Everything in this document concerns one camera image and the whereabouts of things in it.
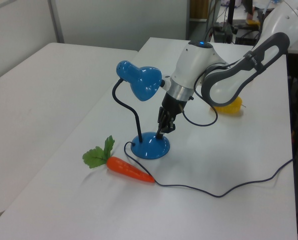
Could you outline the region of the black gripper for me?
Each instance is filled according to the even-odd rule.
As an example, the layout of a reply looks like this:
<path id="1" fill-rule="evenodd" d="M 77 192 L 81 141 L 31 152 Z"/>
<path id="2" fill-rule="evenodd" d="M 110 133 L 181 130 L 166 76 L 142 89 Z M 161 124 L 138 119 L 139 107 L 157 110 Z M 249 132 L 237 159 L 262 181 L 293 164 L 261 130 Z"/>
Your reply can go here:
<path id="1" fill-rule="evenodd" d="M 158 130 L 155 135 L 158 140 L 161 140 L 164 134 L 169 134 L 176 129 L 174 120 L 183 112 L 186 104 L 186 101 L 177 100 L 168 93 L 165 94 L 158 113 Z"/>

